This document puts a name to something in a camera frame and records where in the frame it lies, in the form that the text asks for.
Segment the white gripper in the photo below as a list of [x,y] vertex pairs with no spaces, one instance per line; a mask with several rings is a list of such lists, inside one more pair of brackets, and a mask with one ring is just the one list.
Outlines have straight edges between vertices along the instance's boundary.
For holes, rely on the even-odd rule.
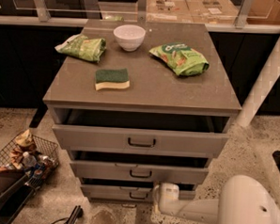
[[152,199],[156,214],[174,215],[178,210],[179,187],[176,184],[156,184],[153,188]]

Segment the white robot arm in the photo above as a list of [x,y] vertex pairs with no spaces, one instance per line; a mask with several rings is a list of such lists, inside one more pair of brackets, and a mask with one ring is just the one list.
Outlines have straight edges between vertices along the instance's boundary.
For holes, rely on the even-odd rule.
[[218,199],[181,200],[176,184],[160,183],[153,188],[156,212],[205,224],[280,224],[280,208],[255,179],[229,178]]

